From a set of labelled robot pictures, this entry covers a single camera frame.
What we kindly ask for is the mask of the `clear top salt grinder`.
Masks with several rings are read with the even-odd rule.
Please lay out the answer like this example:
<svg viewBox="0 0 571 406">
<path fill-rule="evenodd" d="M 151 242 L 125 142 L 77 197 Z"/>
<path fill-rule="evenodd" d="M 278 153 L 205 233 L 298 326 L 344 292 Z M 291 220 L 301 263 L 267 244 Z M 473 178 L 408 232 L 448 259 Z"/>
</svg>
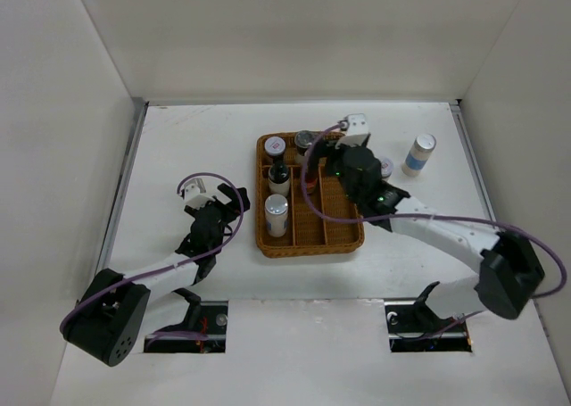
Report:
<svg viewBox="0 0 571 406">
<path fill-rule="evenodd" d="M 295 162 L 302 165 L 305 162 L 305 154 L 316 136 L 314 131 L 301 130 L 295 134 L 294 146 L 296 148 Z"/>
</svg>

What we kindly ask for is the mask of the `spice jar white red lid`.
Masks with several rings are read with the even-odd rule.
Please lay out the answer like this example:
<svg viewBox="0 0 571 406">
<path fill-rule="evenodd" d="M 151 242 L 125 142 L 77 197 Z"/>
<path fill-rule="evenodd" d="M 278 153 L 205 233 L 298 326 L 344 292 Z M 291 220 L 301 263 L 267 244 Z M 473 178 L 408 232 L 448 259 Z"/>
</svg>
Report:
<svg viewBox="0 0 571 406">
<path fill-rule="evenodd" d="M 271 136 L 263 144 L 265 154 L 272 160 L 282 160 L 286 152 L 286 141 L 282 137 Z"/>
<path fill-rule="evenodd" d="M 387 181 L 393 174 L 393 161 L 390 158 L 383 157 L 380 160 L 381 164 L 381 178 Z"/>
</svg>

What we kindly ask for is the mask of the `red chili sauce bottle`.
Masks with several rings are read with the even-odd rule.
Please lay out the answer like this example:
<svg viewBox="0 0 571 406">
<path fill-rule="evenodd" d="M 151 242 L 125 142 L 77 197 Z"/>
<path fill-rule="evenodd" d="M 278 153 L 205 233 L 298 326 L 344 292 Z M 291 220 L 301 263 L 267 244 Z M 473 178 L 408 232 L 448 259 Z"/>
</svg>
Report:
<svg viewBox="0 0 571 406">
<path fill-rule="evenodd" d="M 311 195 L 319 182 L 319 166 L 309 166 L 304 175 L 304 180 L 306 183 L 306 192 L 308 195 Z"/>
</svg>

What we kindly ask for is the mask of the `white jar silver lid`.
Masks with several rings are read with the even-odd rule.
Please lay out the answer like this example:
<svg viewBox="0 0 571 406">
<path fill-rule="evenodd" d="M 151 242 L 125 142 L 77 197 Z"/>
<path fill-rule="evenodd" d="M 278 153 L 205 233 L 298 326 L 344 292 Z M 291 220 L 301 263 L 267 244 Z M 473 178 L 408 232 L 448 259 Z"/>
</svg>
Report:
<svg viewBox="0 0 571 406">
<path fill-rule="evenodd" d="M 287 199 L 279 194 L 270 195 L 264 203 L 265 221 L 268 233 L 272 237 L 286 234 L 289 204 Z"/>
</svg>

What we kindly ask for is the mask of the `dark sauce bottle black cap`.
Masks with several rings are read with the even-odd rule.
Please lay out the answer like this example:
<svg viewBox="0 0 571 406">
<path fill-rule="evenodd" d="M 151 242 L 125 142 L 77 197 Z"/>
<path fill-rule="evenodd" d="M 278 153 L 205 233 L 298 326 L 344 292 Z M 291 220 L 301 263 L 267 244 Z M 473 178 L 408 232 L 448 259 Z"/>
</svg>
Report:
<svg viewBox="0 0 571 406">
<path fill-rule="evenodd" d="M 283 160 L 275 160 L 268 171 L 269 191 L 272 194 L 288 197 L 291 186 L 289 167 Z"/>
</svg>

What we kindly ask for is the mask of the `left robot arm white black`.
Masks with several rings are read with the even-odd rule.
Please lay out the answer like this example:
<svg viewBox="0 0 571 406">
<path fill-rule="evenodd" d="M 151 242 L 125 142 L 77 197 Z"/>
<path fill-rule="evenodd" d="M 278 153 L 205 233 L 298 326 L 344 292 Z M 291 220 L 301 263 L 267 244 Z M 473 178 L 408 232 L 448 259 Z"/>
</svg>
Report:
<svg viewBox="0 0 571 406">
<path fill-rule="evenodd" d="M 227 182 L 218 186 L 226 196 L 222 202 L 188 181 L 178 189 L 184 210 L 193 221 L 189 233 L 168 258 L 132 275 L 113 269 L 99 271 L 76 307 L 63 319 L 63 339 L 114 367 L 124 361 L 141 335 L 147 308 L 157 300 L 179 294 L 187 302 L 170 311 L 171 327 L 158 329 L 152 338 L 165 334 L 202 341 L 205 335 L 193 333 L 200 323 L 200 300 L 190 292 L 211 273 L 217 256 L 236 235 L 251 203 L 244 187 Z"/>
</svg>

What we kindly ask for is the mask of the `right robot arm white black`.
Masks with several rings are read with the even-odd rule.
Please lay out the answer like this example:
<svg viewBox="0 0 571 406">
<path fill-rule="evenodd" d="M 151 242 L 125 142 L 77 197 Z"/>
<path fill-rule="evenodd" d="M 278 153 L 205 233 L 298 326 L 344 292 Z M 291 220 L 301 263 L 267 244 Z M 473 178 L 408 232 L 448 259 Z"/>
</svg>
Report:
<svg viewBox="0 0 571 406">
<path fill-rule="evenodd" d="M 463 263 L 469 277 L 431 282 L 418 296 L 416 324 L 437 329 L 453 316 L 489 311 L 514 320 L 534 298 L 545 272 L 531 241 L 514 228 L 489 220 L 443 216 L 381 177 L 381 164 L 365 145 L 319 141 L 306 152 L 304 171 L 325 159 L 327 172 L 356 205 L 359 223 L 408 236 Z"/>
</svg>

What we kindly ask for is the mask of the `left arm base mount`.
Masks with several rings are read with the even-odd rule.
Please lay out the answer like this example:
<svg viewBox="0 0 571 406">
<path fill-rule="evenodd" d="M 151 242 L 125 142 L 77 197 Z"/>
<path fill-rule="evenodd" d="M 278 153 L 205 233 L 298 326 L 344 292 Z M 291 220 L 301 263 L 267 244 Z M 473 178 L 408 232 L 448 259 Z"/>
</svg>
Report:
<svg viewBox="0 0 571 406">
<path fill-rule="evenodd" d="M 185 288 L 174 294 L 187 303 L 182 320 L 145 337 L 144 353 L 224 353 L 227 346 L 228 302 L 204 302 Z"/>
</svg>

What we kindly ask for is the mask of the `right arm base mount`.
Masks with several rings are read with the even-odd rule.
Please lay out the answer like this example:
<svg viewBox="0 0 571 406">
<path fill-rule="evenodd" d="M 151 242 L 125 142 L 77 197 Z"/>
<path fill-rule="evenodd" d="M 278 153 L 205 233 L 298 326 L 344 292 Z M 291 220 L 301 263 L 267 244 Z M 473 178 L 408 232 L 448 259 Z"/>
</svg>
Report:
<svg viewBox="0 0 571 406">
<path fill-rule="evenodd" d="M 413 301 L 385 302 L 391 352 L 472 352 L 466 318 L 441 319 L 426 305 L 438 285 L 431 283 Z"/>
</svg>

